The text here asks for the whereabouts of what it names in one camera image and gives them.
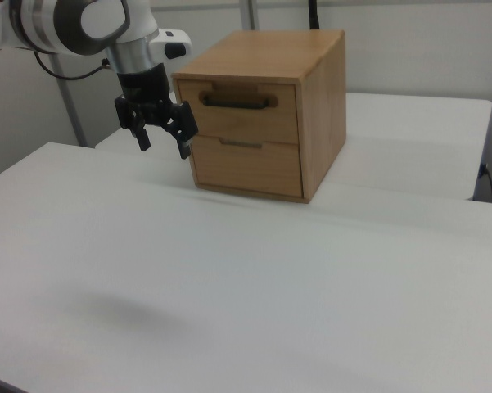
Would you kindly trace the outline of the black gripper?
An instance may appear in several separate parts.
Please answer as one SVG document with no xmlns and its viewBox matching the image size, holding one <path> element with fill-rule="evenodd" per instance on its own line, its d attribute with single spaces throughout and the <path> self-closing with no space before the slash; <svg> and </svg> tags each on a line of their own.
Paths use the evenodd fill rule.
<svg viewBox="0 0 492 393">
<path fill-rule="evenodd" d="M 151 142 L 145 130 L 145 118 L 136 104 L 160 104 L 159 126 L 176 140 L 179 155 L 186 160 L 192 154 L 191 143 L 198 134 L 198 127 L 188 102 L 171 101 L 164 64 L 140 73 L 117 74 L 117 77 L 123 92 L 115 99 L 120 127 L 128 129 L 137 139 L 140 150 L 146 151 Z"/>
</svg>

